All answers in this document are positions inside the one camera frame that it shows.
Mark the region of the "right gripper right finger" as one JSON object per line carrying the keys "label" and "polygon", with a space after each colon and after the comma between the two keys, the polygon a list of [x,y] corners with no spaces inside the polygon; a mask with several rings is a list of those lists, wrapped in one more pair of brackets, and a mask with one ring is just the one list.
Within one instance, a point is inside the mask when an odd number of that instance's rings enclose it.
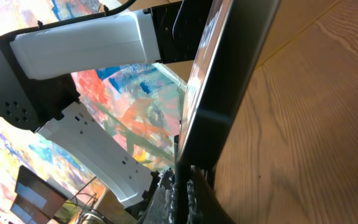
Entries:
{"label": "right gripper right finger", "polygon": [[214,196],[213,190],[197,167],[191,168],[187,191],[189,208],[187,223],[235,224]]}

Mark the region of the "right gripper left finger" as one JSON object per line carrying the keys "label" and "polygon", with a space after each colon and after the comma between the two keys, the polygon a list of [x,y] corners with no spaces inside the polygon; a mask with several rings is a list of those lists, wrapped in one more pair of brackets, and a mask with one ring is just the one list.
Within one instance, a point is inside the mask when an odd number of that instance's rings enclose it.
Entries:
{"label": "right gripper left finger", "polygon": [[157,188],[138,224],[174,224],[174,173],[169,169],[158,177]]}

